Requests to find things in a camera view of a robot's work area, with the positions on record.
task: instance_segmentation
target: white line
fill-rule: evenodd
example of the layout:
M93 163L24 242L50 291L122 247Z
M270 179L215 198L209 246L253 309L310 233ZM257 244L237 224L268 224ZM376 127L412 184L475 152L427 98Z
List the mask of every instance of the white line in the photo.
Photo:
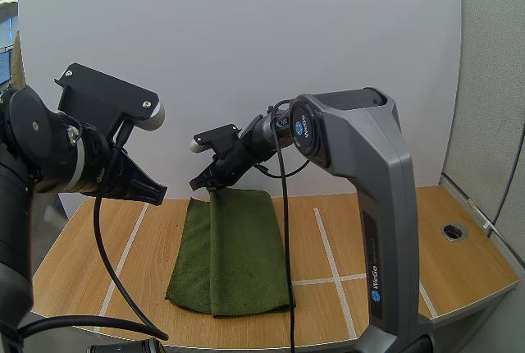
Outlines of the white line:
M354 281L356 279L364 279L365 277L367 277L366 273L358 273L356 275L349 275L347 277L341 277L340 280L341 281Z
M322 224L321 214L319 209L314 208L313 212L315 213L315 218L317 220L317 226L321 232L322 243L325 246L326 256L328 256L328 263L330 264L331 275L334 278L336 283L336 290L339 296L339 301L343 309L343 314L345 314L346 328L348 329L348 334L350 339L357 339L357 334L355 333L354 321L352 320L352 314L346 300L345 291L343 290L343 285L339 278L339 273L337 272L336 261L334 260L334 255L331 253L330 243L328 242L328 237L326 236L325 227Z
M320 285L321 283L330 283L330 282L334 282L333 277L325 277L323 279L305 279L303 281L293 281L292 285L294 286Z
M428 296L427 291L425 290L425 287L423 287L421 281L419 281L419 292L423 296L423 301L425 301L425 304L427 304L428 310L430 310L432 317L437 318L436 308L434 308L434 305L432 304L432 301L430 300L430 297Z
M144 207L142 208L142 212L139 215L139 218L137 219L137 222L135 223L135 227L133 228L133 231L131 232L130 238L128 239L128 243L126 244L126 247L124 248L124 251L122 252L121 260L118 262L118 265L116 266L115 274L117 276L121 275L122 268L124 267L124 262L126 261L126 257L128 257L128 253L130 253L131 245L133 245L133 240L135 239L135 236L137 235L137 232L139 231L140 224L142 223L142 219L144 219L144 215L146 214L146 210L148 209L148 204L144 204ZM100 309L99 316L105 316L107 307L109 306L109 301L112 298L113 291L115 290L115 282L112 281L109 285L109 288L107 289L106 298L104 299L104 303L102 304L102 308ZM99 333L100 327L95 327L94 332Z

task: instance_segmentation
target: black wire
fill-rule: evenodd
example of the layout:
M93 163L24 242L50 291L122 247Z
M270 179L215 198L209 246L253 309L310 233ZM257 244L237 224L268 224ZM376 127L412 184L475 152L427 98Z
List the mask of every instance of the black wire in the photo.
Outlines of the black wire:
M162 339L166 341L168 339L168 335L162 332L161 330L159 330L157 326L155 326L155 324L153 324L153 322L148 319L148 317L140 310L139 306L137 306L137 304L133 301L129 293L126 291L121 281L119 280L118 276L116 275L115 271L113 270L113 266L111 262L109 261L109 258L107 257L106 250L104 249L102 233L100 231L100 207L102 205L102 198L104 195L104 191L106 190L107 182L109 181L109 177L111 176L112 171L116 165L116 161L118 160L120 152L121 151L118 148L115 148L113 150L112 158L109 164L107 165L107 169L104 173L103 181L98 190L97 197L95 198L95 204L94 204L94 210L93 210L93 229L94 229L94 234L95 234L95 240L97 241L98 252L100 253L100 257L102 258L104 266L106 267L106 270L109 273L110 277L112 277L112 280L115 283L116 288L124 297L124 300L126 300L128 305L136 313L139 319L144 322L144 324L148 325L151 328L155 328L158 332L160 332L164 336L164 338Z
M500 217L500 213L501 213L501 210L503 209L503 205L505 204L505 201L507 200L507 195L509 195L510 185L512 185L512 180L514 178L516 168L518 167L519 155L521 154L524 141L525 141L525 126L522 128L522 134L519 137L518 152L516 153L516 156L514 157L514 163L510 170L509 180L507 181L507 185L505 187L505 194L503 196L503 199L501 199L500 206L498 207L498 210L496 211L494 215L494 222L492 223L494 225L498 222L498 218Z
M285 172L285 161L282 157L282 150L279 144L279 137L277 136L277 128L275 122L276 111L282 104L289 103L289 100L283 100L277 103L271 112L270 122L273 128L273 139L276 142L277 157L279 158L279 168L281 170L281 183L282 183L282 198L283 198L283 209L285 219L285 261L286 261L286 285L288 286L288 300L290 302L290 349L291 353L295 353L295 339L294 339L294 328L295 328L295 314L294 314L294 292L292 290L292 276L290 270L290 229L288 226L288 189L286 187L286 172Z
M74 117L70 117L69 115L67 115L65 112L62 112L62 111L58 112L58 116L62 119L64 123L66 123L69 126L75 127L79 131L79 134L76 136L77 140L80 137L82 137L84 130L82 128L82 123L80 123L80 121L78 121Z
M70 326L80 327L110 327L119 328L122 330L129 330L141 332L143 334L151 335L152 337L164 339L166 334L160 332L156 328L151 328L140 323L131 322L129 320L106 318L103 316L88 316L88 315L72 315L72 316L55 316L52 318L45 318L33 323L29 323L18 329L18 333L22 338L30 337L37 332L51 330L53 328L62 328Z
M285 175L286 178L290 178L292 177L293 175L297 174L298 172L301 172L304 170L304 168L306 166L308 166L308 164L310 163L309 160L307 160L306 162L304 162L304 164L297 168L296 170L292 171L292 172L289 172ZM270 177L270 178L276 178L276 179L281 179L281 175L273 175L271 174L270 172L268 172L268 169L264 166L262 166L261 164L255 164L254 165L255 168L257 168L260 172L262 172L264 175L266 175L267 177Z

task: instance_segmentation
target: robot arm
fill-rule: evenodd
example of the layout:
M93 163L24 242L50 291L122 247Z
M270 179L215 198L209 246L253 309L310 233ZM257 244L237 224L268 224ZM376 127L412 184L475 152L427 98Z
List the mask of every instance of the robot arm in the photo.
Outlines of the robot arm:
M230 147L215 155L212 164L191 181L192 188L233 185L255 163L270 158L276 146L269 129L265 131L271 127L267 119L258 117L239 139L232 131ZM407 346L431 351L430 324L418 313L418 213L412 159L394 100L372 88L305 94L277 119L287 126L280 133L283 142L288 144L291 138L305 158L357 188L370 325L355 343L355 351L399 352ZM207 133L195 140L217 142ZM260 140L247 142L243 140L247 135Z
M80 64L70 65L57 83L63 88L57 113L29 86L0 95L0 352L19 351L18 326L33 305L34 193L80 192L159 205L167 190L122 148L134 126L162 124L153 115L155 93Z

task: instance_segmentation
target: cubicle wall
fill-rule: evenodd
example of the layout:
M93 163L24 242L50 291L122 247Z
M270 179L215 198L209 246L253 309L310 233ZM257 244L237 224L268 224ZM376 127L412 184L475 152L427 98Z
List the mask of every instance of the cubicle wall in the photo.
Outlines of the cubicle wall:
M459 87L444 173L525 257L525 0L462 0ZM525 274L493 234L523 281ZM525 288L463 352L525 349Z

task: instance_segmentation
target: wooden table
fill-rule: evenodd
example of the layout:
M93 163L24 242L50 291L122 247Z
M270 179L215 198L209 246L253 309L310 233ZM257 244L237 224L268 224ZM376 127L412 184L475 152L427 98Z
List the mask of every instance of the wooden table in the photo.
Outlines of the wooden table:
M518 277L501 253L442 186L419 188L419 311L439 326L501 297ZM110 287L93 234L92 199L69 221L34 276L34 312L43 316L105 314L138 320ZM289 314L214 319L164 299L175 265L188 200L162 206L104 200L107 253L127 291L170 335L168 345L208 348L288 346ZM282 199L274 199L282 229ZM468 239L450 242L440 227L460 223ZM347 341L368 325L362 232L356 195L290 199L290 250L297 300L297 346ZM330 259L335 267L331 268ZM126 338L144 336L102 328Z

